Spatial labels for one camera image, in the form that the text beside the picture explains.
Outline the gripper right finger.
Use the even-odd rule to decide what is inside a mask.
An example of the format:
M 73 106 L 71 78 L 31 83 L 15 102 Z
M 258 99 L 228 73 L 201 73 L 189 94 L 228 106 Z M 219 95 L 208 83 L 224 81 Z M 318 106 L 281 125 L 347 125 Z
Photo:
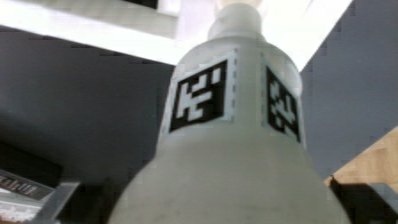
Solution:
M 343 183 L 331 178 L 350 224 L 398 224 L 398 192 L 384 183 Z

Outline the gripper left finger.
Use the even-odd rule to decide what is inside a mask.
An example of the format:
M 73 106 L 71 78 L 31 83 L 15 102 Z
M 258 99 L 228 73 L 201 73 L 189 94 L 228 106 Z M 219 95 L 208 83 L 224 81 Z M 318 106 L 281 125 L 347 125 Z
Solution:
M 0 224 L 63 224 L 61 213 L 79 187 L 75 181 L 50 187 L 0 169 Z

